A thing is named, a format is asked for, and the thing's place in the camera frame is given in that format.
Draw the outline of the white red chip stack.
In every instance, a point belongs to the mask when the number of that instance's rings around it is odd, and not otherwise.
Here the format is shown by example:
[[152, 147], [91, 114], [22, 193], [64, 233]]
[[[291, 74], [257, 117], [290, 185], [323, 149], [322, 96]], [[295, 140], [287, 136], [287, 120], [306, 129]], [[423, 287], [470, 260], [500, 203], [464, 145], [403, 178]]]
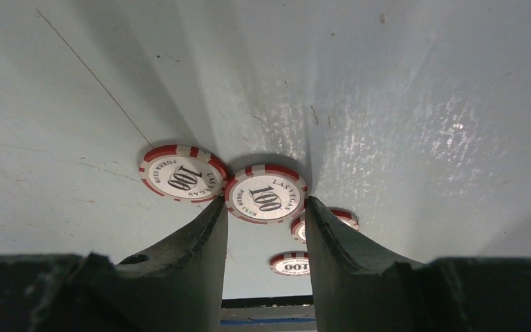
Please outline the white red chip stack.
[[159, 196], [184, 203], [223, 196], [232, 216], [257, 225], [288, 222], [294, 240], [306, 243], [308, 186], [290, 168], [251, 165], [230, 175], [215, 154], [193, 146], [165, 145], [148, 151], [138, 171], [142, 183]]

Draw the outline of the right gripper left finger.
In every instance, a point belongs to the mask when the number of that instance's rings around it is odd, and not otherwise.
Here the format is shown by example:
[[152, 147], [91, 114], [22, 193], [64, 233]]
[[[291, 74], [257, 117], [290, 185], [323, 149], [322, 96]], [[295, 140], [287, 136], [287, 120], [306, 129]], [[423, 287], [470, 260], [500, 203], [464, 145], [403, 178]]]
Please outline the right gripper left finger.
[[0, 331], [217, 331], [223, 197], [118, 264], [91, 253], [0, 255]]

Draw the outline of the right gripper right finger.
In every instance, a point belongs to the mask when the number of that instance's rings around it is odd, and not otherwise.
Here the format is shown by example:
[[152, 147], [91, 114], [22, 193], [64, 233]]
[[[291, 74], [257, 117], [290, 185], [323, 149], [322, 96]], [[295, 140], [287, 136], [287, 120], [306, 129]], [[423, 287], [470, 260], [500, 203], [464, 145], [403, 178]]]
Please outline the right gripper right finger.
[[306, 200], [319, 331], [531, 331], [531, 257], [441, 257], [422, 264]]

